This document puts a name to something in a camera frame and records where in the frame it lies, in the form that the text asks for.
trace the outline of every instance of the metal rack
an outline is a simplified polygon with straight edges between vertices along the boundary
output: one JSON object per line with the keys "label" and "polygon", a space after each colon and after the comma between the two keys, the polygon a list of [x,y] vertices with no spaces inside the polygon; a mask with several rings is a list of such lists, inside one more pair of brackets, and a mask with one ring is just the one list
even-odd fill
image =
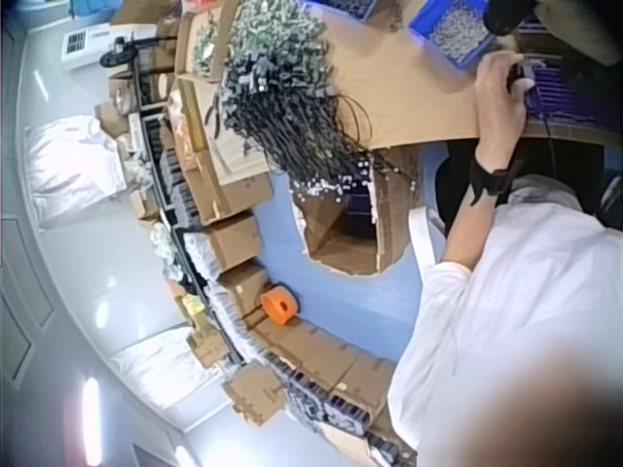
{"label": "metal rack", "polygon": [[209,298],[203,292],[203,285],[205,281],[203,278],[197,273],[197,270],[193,266],[193,263],[186,252],[186,248],[184,248],[184,233],[188,230],[182,229],[180,227],[175,226],[177,220],[175,219],[175,214],[172,210],[172,205],[167,202],[165,190],[162,185],[162,180],[160,178],[160,173],[158,172],[158,165],[156,164],[156,158],[154,157],[154,152],[151,146],[151,142],[149,139],[149,135],[147,132],[146,123],[153,120],[158,120],[163,114],[163,110],[165,108],[164,102],[158,102],[156,104],[150,104],[147,106],[140,105],[140,81],[138,80],[138,73],[140,73],[138,68],[138,58],[135,58],[131,63],[130,72],[132,74],[133,82],[134,82],[134,93],[136,94],[136,98],[138,99],[138,114],[140,118],[140,129],[142,138],[145,145],[145,153],[147,154],[147,159],[151,164],[152,177],[154,178],[154,191],[156,192],[156,200],[158,202],[158,206],[161,209],[161,217],[165,221],[166,226],[169,228],[170,236],[175,247],[176,257],[187,277],[195,284],[195,288],[197,289],[197,295],[199,299],[202,301],[203,306],[205,307],[205,313],[207,315],[208,320],[216,329],[219,330],[225,344],[230,349],[230,358],[237,365],[243,365],[244,361],[242,357],[238,353],[234,343],[227,335],[227,333],[223,330],[223,326],[221,325],[218,317],[214,313]]}

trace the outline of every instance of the hand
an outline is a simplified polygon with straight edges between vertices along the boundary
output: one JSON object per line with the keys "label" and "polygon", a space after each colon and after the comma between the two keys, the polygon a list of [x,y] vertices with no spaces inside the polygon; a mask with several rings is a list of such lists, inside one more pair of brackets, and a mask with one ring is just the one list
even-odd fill
{"label": "hand", "polygon": [[480,143],[476,159],[489,172],[508,167],[526,126],[524,94],[534,81],[522,78],[510,91],[507,88],[510,69],[523,59],[523,55],[510,51],[493,52],[478,66],[475,88]]}

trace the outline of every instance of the white sleeve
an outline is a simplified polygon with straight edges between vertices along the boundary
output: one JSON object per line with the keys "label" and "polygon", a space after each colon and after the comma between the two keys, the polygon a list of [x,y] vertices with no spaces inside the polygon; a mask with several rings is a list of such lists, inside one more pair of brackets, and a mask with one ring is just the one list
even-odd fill
{"label": "white sleeve", "polygon": [[387,395],[396,433],[418,448],[422,424],[438,383],[451,377],[456,359],[454,317],[471,271],[441,263],[428,271],[411,341],[398,362]]}

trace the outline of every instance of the black wrist strap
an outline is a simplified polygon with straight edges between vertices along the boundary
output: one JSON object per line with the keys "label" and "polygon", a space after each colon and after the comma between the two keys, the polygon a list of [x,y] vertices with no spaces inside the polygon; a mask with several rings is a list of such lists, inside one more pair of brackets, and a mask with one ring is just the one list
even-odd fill
{"label": "black wrist strap", "polygon": [[494,173],[490,173],[474,157],[469,168],[469,183],[474,191],[474,200],[471,202],[471,205],[473,206],[478,202],[485,190],[492,197],[501,195],[508,190],[522,165],[523,160],[516,159],[511,163],[510,168],[506,170],[499,169],[495,170]]}

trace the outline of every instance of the person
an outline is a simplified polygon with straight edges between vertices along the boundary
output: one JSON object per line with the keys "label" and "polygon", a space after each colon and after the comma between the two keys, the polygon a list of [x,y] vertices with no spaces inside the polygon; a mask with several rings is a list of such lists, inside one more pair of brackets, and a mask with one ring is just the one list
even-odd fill
{"label": "person", "polygon": [[[522,60],[478,67],[475,162],[489,174],[512,166],[526,124],[534,82],[507,83]],[[621,233],[544,176],[514,180],[500,206],[473,185],[422,278],[387,396],[395,431],[419,467],[623,465]]]}

